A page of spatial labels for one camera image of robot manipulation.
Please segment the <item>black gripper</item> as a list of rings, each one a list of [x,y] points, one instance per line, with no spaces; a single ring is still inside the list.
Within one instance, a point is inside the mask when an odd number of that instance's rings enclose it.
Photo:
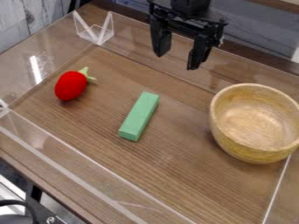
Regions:
[[[164,56],[172,46],[172,32],[195,37],[187,69],[207,60],[211,47],[224,39],[226,18],[211,9],[211,0],[147,0],[154,53]]]

